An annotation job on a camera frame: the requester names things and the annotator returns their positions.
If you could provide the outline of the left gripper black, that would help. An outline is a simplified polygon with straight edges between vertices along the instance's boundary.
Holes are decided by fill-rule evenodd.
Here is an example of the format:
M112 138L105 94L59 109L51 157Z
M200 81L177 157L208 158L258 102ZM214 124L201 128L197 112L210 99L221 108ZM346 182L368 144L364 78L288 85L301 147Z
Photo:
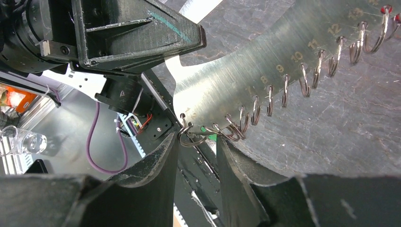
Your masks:
M26 77L50 70L65 74L69 61L42 56L43 41L76 45L70 0L2 0L0 2L0 70Z

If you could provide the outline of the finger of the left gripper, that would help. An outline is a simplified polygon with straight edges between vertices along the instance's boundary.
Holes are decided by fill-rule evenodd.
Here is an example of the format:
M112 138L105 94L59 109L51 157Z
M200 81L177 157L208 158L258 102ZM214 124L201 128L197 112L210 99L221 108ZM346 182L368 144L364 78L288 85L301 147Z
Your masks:
M136 74L207 44L201 25L157 0L74 0L71 6L78 63L91 71Z

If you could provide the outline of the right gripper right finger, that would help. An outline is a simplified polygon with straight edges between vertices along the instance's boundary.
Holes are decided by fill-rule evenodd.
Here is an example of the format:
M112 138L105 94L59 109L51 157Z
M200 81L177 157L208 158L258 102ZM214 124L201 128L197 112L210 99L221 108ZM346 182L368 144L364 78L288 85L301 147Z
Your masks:
M268 227L274 214L265 208L253 183L270 185L286 177L257 163L231 141L217 138L217 163L222 197L222 214L227 227Z

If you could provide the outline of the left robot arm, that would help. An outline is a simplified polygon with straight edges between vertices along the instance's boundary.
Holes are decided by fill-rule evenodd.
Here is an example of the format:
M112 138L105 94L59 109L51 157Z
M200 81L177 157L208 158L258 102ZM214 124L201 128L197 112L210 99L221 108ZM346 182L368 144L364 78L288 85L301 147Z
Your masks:
M146 115L140 78L165 58L205 47L205 30L157 0L3 0L0 70L56 80L119 113Z

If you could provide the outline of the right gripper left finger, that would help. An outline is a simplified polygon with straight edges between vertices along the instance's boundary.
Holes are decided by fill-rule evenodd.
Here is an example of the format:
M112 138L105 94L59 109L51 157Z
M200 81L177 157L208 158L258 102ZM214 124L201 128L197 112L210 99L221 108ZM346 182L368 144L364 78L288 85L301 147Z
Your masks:
M112 189L108 227L171 227L178 160L177 134L171 132L141 161L108 178Z

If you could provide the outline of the green key tag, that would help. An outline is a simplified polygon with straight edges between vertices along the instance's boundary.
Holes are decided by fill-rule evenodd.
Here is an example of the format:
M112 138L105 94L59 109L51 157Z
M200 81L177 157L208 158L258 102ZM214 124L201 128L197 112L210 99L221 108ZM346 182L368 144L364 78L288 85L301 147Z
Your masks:
M205 136L207 136L207 138L209 140L217 141L217 134L216 133L214 133L213 131L208 131L204 126L202 126L200 129L201 129L202 133Z

